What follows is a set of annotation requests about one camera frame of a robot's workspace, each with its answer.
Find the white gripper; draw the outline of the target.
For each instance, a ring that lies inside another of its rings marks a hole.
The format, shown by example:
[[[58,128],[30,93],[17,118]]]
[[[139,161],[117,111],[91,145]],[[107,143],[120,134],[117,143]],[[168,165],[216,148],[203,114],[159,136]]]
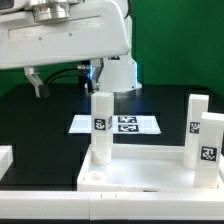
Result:
[[[98,91],[102,58],[131,50],[128,11],[128,0],[0,0],[0,69],[25,67],[36,96],[46,98],[33,66],[93,59],[87,87]]]

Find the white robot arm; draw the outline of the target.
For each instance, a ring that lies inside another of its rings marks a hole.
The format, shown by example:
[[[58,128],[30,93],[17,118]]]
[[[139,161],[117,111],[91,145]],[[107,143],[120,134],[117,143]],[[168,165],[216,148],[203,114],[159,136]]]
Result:
[[[131,9],[130,0],[0,0],[0,70],[22,68],[42,97],[39,66],[81,61],[89,91],[136,91]]]

